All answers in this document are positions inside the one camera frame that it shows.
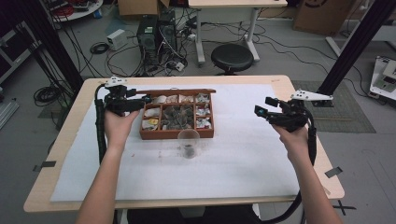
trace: glass cup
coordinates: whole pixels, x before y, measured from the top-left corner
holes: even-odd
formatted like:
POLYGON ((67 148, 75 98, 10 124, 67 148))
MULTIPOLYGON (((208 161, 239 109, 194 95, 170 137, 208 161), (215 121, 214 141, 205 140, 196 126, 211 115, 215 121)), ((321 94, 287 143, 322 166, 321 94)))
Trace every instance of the glass cup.
POLYGON ((184 158, 191 159, 197 155, 199 139, 200 135, 194 129, 185 129, 178 134, 177 140, 184 158))

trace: desk leg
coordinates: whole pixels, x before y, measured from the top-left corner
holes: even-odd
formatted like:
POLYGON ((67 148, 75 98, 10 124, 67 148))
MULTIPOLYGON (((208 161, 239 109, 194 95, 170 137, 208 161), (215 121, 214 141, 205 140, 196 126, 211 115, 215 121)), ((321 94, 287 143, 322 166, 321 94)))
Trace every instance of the desk leg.
POLYGON ((202 47, 201 36, 201 9, 197 10, 197 35, 195 37, 195 47, 197 50, 198 65, 205 63, 204 48, 202 47))
POLYGON ((260 61, 259 54, 257 53, 257 50, 253 44, 254 27, 256 26, 256 20, 258 15, 259 15, 259 9, 257 7, 254 7, 251 12, 251 21, 250 21, 250 27, 248 29, 248 34, 245 35, 247 47, 250 49, 251 53, 253 54, 255 63, 260 61))

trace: gray floor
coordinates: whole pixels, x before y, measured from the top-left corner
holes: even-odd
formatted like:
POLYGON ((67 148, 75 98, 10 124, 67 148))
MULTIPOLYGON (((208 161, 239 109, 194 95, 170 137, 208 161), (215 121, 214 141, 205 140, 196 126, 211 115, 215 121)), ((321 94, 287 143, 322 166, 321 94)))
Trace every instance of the gray floor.
MULTIPOLYGON (((87 58, 90 56, 90 46, 99 41, 106 41, 106 36, 115 28, 136 31, 137 22, 122 23, 111 18, 110 14, 100 20, 87 17, 69 22, 73 25, 78 43, 87 58)), ((324 39, 325 36, 293 31, 292 21, 265 20, 259 21, 258 24, 265 27, 265 35, 279 43, 288 46, 309 46, 335 58, 324 39)), ((236 35, 229 35, 225 29, 212 29, 210 26, 205 29, 207 31, 204 31, 204 38, 207 39, 224 41, 238 38, 236 35)), ((76 62, 76 53, 71 48, 70 41, 62 32, 60 32, 60 37, 76 62)), ((336 40, 342 44, 345 39, 337 36, 336 40)), ((334 63, 334 60, 312 49, 283 48, 265 37, 261 37, 259 41, 273 43, 277 50, 293 51, 301 60, 320 63, 327 71, 330 71, 334 63)), ((205 53, 210 55, 216 44, 204 43, 204 46, 205 53)), ((300 63, 289 53, 277 53, 268 43, 258 44, 256 47, 261 61, 248 70, 240 72, 240 75, 283 74, 292 80, 315 81, 321 81, 326 77, 326 72, 320 66, 300 63)), ((213 67, 207 55, 206 64, 198 67, 194 46, 188 46, 188 50, 189 65, 184 74, 175 73, 176 76, 213 76, 219 72, 213 67)), ((377 55, 396 58, 396 53, 386 43, 372 42, 366 48, 356 62, 362 74, 362 86, 366 91, 372 78, 377 55)), ((92 58, 93 66, 102 75, 106 74, 105 57, 106 55, 95 55, 92 58)), ((131 74, 139 59, 138 49, 130 49, 114 57, 112 63, 121 67, 125 73, 131 74)), ((85 69, 82 75, 92 77, 88 69, 85 69)), ((357 87, 359 86, 361 78, 356 70, 351 70, 346 77, 352 79, 357 87)), ((396 165, 394 163, 396 110, 390 105, 381 105, 376 100, 360 97, 354 92, 351 83, 346 84, 375 127, 376 133, 318 133, 332 165, 340 166, 344 171, 339 175, 346 192, 341 202, 343 205, 357 208, 357 210, 346 210, 345 216, 339 210, 338 213, 345 223, 393 223, 396 220, 396 165)), ((51 119, 37 118, 42 108, 35 106, 33 100, 34 92, 48 85, 47 78, 33 58, 29 58, 1 84, 5 89, 5 96, 8 99, 17 98, 21 107, 0 132, 0 223, 73 223, 76 218, 76 213, 27 214, 23 211, 23 204, 38 175, 32 170, 35 165, 46 159, 49 146, 58 134, 51 119)), ((285 203, 261 204, 263 219, 280 215, 286 206, 285 203)), ((298 223, 298 219, 299 214, 288 222, 298 223)))

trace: black stool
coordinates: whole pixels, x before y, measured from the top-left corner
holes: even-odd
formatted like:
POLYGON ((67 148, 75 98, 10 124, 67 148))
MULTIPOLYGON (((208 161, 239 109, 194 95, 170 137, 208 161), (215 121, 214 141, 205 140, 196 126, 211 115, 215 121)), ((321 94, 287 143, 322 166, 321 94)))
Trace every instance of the black stool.
POLYGON ((248 48, 235 44, 218 46, 213 50, 211 58, 215 66, 224 70, 225 76, 236 76, 234 72, 248 69, 254 61, 248 48))

